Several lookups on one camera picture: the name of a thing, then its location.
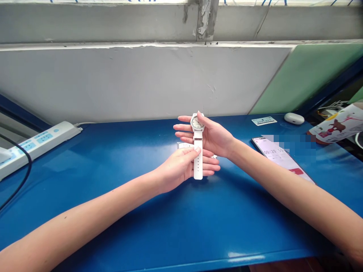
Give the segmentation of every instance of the forearm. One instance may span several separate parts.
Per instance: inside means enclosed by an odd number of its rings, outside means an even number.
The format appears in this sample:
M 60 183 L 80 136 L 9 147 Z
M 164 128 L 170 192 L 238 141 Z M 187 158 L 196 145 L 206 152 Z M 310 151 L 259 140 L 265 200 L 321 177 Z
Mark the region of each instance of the forearm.
M 342 251 L 363 262 L 363 219 L 349 207 L 240 141 L 229 159 Z
M 150 172 L 51 219 L 1 251 L 0 270 L 50 271 L 122 216 L 155 197 L 156 178 Z

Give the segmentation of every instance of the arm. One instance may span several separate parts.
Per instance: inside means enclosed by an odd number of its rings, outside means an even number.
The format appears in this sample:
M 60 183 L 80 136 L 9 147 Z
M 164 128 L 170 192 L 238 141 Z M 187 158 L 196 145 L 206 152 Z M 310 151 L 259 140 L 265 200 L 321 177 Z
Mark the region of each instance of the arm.
M 51 271 L 125 214 L 192 177 L 191 162 L 199 153 L 200 149 L 179 149 L 154 171 L 54 217 L 2 250 L 0 271 Z M 203 161 L 204 176 L 220 169 L 217 159 Z
M 190 116 L 180 116 L 190 122 Z M 206 128 L 204 148 L 226 157 L 261 184 L 273 197 L 340 248 L 357 266 L 363 267 L 363 219 L 318 186 L 275 164 L 235 139 L 220 124 L 198 113 Z M 179 124 L 175 133 L 192 143 L 191 126 Z

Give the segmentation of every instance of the black cable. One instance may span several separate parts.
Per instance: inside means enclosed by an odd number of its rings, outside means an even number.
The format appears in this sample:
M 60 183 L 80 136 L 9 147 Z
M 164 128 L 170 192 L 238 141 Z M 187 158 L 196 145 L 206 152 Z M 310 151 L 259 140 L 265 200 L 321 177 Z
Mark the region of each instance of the black cable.
M 9 143 L 13 144 L 17 148 L 19 148 L 21 151 L 24 152 L 25 156 L 28 158 L 28 170 L 25 174 L 23 181 L 20 183 L 18 188 L 15 190 L 15 192 L 12 193 L 12 195 L 0 206 L 0 211 L 1 211 L 3 209 L 3 207 L 5 207 L 6 204 L 8 204 L 11 201 L 11 199 L 16 195 L 16 193 L 19 192 L 19 190 L 23 187 L 24 183 L 26 182 L 26 180 L 28 179 L 28 176 L 30 174 L 30 170 L 31 170 L 33 161 L 31 160 L 29 153 L 24 148 L 22 148 L 20 145 L 18 145 L 16 142 L 14 142 L 13 140 L 9 139 L 8 137 L 2 135 L 1 133 L 0 133 L 0 137 L 3 138 L 4 140 L 7 140 Z

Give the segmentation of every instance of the hand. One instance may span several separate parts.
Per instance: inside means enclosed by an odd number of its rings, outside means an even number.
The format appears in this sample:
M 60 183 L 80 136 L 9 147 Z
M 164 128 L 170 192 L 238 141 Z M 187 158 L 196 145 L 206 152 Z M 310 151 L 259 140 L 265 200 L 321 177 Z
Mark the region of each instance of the hand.
M 160 193 L 167 193 L 178 187 L 183 181 L 194 175 L 194 159 L 199 155 L 200 148 L 181 148 L 175 151 L 162 165 L 153 172 L 157 174 Z M 214 154 L 203 149 L 203 176 L 212 176 L 219 171 L 217 159 L 211 158 Z
M 175 136 L 180 137 L 181 141 L 193 144 L 193 129 L 190 125 L 191 116 L 179 116 L 178 120 L 188 122 L 189 124 L 174 125 L 175 130 L 189 131 L 189 132 L 175 132 Z M 203 131 L 203 148 L 212 151 L 217 156 L 228 158 L 236 139 L 232 134 L 222 127 L 220 124 L 213 122 L 211 119 L 204 117 L 198 111 L 198 120 L 201 124 L 205 125 Z

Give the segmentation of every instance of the red label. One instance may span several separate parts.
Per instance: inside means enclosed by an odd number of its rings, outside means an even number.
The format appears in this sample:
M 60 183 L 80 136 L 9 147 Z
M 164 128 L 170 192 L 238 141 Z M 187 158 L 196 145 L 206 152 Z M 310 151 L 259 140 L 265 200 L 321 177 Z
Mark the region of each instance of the red label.
M 294 172 L 297 175 L 302 175 L 304 172 L 300 168 L 289 169 L 291 172 Z

